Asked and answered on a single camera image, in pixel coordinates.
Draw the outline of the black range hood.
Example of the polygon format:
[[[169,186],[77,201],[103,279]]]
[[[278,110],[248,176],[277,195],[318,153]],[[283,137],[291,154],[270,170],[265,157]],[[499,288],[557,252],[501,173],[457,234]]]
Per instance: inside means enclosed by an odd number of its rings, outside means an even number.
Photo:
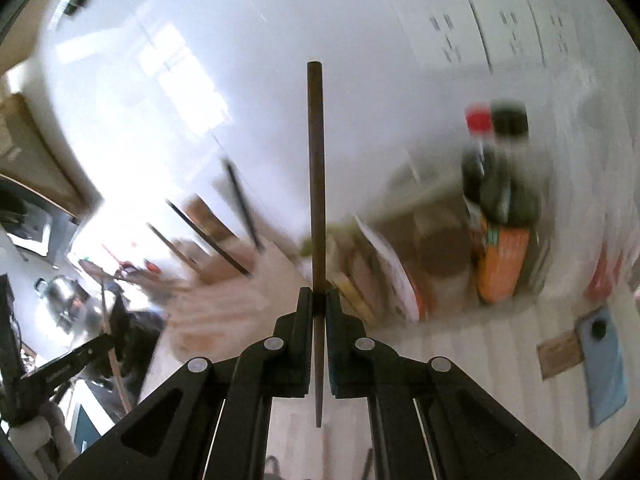
[[[72,244],[78,220],[50,200],[2,177],[1,225],[16,247],[59,264]]]

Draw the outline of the dark brown chopstick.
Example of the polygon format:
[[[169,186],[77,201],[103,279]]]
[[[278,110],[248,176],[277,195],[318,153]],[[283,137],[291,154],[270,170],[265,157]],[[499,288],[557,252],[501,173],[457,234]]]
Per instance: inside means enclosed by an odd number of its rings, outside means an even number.
[[[307,63],[308,150],[312,257],[312,342],[314,343],[314,423],[320,429],[324,396],[326,317],[326,168],[322,64]]]
[[[240,208],[240,214],[242,217],[243,224],[245,229],[247,230],[248,235],[250,236],[250,240],[252,241],[255,249],[258,252],[264,251],[264,245],[262,244],[262,240],[260,239],[256,224],[253,219],[252,213],[250,212],[250,207],[246,201],[245,194],[242,189],[242,185],[238,179],[238,175],[236,174],[235,166],[232,164],[232,161],[228,158],[225,158],[222,161],[224,165],[224,169],[227,171],[228,177],[231,182],[232,192],[236,203]]]
[[[178,214],[181,220],[186,222],[186,225],[191,228],[198,237],[201,237],[202,240],[212,248],[221,258],[224,258],[230,266],[233,266],[235,270],[239,271],[242,275],[249,276],[250,271],[247,270],[245,266],[242,266],[239,261],[236,261],[235,258],[232,257],[228,252],[224,250],[217,242],[213,239],[213,237],[209,236],[203,229],[201,229],[194,221],[192,221],[182,210],[180,210],[175,204],[171,203],[170,200],[166,202],[168,207]]]

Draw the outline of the cream utensil holder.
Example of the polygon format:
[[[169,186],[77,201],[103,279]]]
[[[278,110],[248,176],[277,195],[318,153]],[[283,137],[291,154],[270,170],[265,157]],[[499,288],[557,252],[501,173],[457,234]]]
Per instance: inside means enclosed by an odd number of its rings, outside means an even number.
[[[247,276],[219,256],[204,263],[209,284],[179,292],[167,304],[165,335],[174,358],[197,356],[219,362],[238,356],[269,337],[277,319],[296,310],[298,293],[309,285],[294,263],[269,240],[257,250],[249,240],[222,247],[250,271]]]

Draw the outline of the black chopstick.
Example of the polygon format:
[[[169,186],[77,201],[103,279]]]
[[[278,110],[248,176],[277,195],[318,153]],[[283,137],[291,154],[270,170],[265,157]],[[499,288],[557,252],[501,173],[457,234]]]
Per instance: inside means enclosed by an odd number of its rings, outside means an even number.
[[[194,272],[198,272],[198,265],[189,257],[187,257],[183,252],[177,248],[174,243],[171,243],[167,237],[164,237],[163,234],[155,227],[152,226],[151,223],[146,225],[150,231],[186,266],[188,266]]]

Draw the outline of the black cap sauce bottle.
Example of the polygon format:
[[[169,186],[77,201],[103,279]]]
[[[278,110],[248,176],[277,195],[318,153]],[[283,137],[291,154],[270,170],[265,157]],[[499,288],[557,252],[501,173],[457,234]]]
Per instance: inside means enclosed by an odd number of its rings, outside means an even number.
[[[484,252],[476,287],[484,304],[500,304],[518,288],[530,239],[541,211],[540,156],[529,139],[525,106],[515,101],[489,105],[495,144],[480,185]]]

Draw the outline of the clear seasoning organizer tray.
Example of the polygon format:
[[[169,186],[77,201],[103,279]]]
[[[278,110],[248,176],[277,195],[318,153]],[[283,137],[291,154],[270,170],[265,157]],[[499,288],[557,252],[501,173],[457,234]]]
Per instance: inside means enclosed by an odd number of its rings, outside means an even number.
[[[477,254],[484,236],[472,240],[461,180],[454,172],[396,171],[371,214],[359,216],[395,249],[428,318],[458,315],[480,304]],[[378,257],[355,218],[326,229],[326,276],[352,310],[370,325],[404,320],[390,303]]]

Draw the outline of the clear plastic bag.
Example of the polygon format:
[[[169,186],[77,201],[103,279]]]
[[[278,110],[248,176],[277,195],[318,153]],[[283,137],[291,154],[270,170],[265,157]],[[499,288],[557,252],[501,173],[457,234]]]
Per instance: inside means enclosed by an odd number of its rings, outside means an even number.
[[[542,293],[605,300],[639,257],[639,133],[620,92],[575,60],[555,67],[553,231]]]

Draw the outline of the steel steamer pot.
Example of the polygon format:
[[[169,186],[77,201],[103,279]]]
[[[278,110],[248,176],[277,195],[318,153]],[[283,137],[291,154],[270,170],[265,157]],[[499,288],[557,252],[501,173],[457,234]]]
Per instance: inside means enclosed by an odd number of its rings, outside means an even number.
[[[83,330],[98,319],[96,302],[77,280],[61,274],[49,281],[38,278],[34,289],[46,303],[56,326],[66,334]]]

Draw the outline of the white wall socket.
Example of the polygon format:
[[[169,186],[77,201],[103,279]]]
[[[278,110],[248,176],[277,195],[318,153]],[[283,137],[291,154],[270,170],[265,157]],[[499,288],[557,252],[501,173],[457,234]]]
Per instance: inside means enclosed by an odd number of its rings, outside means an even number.
[[[551,66],[567,58],[580,58],[573,17],[558,9],[529,5],[540,44],[542,64]]]
[[[445,77],[490,71],[471,0],[398,4],[395,12],[422,73]]]
[[[492,70],[542,65],[542,52],[527,0],[470,0]]]

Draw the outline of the white wall socket middle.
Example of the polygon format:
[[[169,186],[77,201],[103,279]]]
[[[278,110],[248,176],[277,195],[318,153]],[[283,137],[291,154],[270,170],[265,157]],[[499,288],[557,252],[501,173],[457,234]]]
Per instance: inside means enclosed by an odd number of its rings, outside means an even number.
[[[542,52],[527,0],[470,0],[492,70],[542,65]]]

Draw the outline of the blue smartphone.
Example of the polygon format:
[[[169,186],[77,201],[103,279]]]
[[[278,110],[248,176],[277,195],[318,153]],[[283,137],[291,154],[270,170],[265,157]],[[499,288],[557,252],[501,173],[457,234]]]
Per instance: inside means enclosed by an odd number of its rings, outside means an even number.
[[[576,323],[582,350],[589,425],[597,428],[627,402],[627,377],[617,327],[611,309],[604,304]]]

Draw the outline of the white wall socket left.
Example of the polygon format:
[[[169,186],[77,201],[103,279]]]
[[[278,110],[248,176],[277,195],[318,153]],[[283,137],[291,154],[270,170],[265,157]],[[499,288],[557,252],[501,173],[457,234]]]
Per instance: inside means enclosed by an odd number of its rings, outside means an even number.
[[[422,73],[445,77],[490,71],[471,0],[398,4],[395,12]]]

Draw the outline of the red cap soy bottle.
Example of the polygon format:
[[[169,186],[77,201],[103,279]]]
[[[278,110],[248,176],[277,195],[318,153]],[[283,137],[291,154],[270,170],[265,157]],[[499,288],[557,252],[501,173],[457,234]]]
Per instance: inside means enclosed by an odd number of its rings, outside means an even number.
[[[480,187],[495,161],[495,131],[488,104],[472,104],[465,110],[470,144],[461,159],[462,192],[471,218],[480,211]]]

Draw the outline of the white paper packet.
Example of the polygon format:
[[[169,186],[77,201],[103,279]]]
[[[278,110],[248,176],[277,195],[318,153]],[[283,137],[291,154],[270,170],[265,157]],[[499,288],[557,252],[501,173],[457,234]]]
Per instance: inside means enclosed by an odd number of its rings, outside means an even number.
[[[358,216],[355,217],[364,238],[373,247],[390,289],[390,303],[405,323],[416,324],[424,319],[418,296],[405,267],[392,245]]]

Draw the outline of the white wall socket right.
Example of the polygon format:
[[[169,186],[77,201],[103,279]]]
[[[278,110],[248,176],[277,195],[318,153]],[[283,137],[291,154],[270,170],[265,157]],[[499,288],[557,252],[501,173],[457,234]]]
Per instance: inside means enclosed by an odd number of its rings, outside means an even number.
[[[573,17],[558,9],[529,5],[540,44],[542,64],[551,66],[567,58],[580,58]]]

